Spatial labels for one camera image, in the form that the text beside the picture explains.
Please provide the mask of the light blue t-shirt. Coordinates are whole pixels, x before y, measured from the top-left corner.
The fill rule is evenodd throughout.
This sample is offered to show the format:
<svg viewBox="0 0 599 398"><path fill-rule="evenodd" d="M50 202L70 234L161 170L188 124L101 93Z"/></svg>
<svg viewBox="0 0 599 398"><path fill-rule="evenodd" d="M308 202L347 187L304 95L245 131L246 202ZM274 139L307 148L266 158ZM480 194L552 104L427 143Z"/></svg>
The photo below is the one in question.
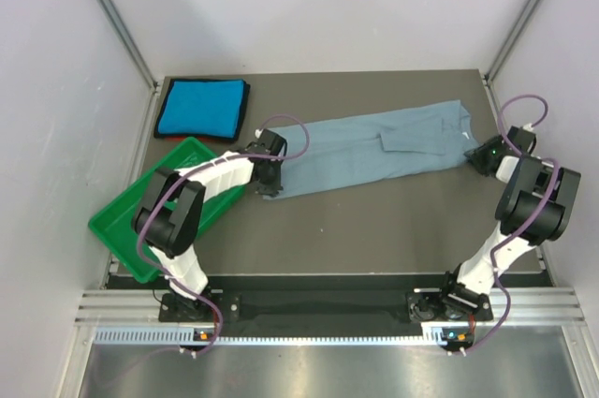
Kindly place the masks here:
<svg viewBox="0 0 599 398"><path fill-rule="evenodd" d="M282 164L277 199L290 199L438 170L466 161L478 146L458 100L274 129L292 155Z"/></svg>

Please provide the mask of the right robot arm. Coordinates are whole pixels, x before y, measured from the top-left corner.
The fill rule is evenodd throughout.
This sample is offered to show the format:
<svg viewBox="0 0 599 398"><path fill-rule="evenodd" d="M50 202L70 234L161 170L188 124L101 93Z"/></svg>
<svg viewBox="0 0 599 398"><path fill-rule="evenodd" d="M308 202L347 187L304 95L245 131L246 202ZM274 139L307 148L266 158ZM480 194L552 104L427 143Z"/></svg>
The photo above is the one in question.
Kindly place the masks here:
<svg viewBox="0 0 599 398"><path fill-rule="evenodd" d="M523 254L565 232L572 214L581 174L553 166L533 155L532 125L512 126L509 141L496 136L465 153L483 176L505 183L495 211L497 225L480 249L453 273L437 295L439 312L456 319L475 314L488 303L495 278Z"/></svg>

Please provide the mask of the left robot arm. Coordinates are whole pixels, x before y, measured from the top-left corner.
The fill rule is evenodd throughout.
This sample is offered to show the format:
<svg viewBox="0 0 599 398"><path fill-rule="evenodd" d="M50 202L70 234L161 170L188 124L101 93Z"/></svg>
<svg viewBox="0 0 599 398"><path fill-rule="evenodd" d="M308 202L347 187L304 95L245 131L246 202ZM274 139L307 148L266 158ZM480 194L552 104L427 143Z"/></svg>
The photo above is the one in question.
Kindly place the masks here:
<svg viewBox="0 0 599 398"><path fill-rule="evenodd" d="M204 291L208 277L194 248L204 206L248 184L256 184L261 195L277 196L283 190L281 166L286 154L286 139L263 129L242 149L190 168L158 168L151 176L131 223L138 235L139 256L145 257L141 248L147 244L190 318L202 319L212 309L212 297Z"/></svg>

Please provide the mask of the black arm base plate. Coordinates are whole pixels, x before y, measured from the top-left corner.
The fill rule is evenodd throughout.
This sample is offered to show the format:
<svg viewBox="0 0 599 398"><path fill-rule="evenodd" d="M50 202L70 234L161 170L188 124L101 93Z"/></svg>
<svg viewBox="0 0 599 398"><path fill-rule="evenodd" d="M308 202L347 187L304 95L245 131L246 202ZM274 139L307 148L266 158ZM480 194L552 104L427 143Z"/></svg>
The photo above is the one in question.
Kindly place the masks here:
<svg viewBox="0 0 599 398"><path fill-rule="evenodd" d="M397 288L325 289L216 289L208 288L201 298L187 299L174 291L161 299L161 322L199 322L210 319L215 304L225 323L232 325L260 317L371 317L407 324L430 321L489 321L489 297L459 300L441 290Z"/></svg>

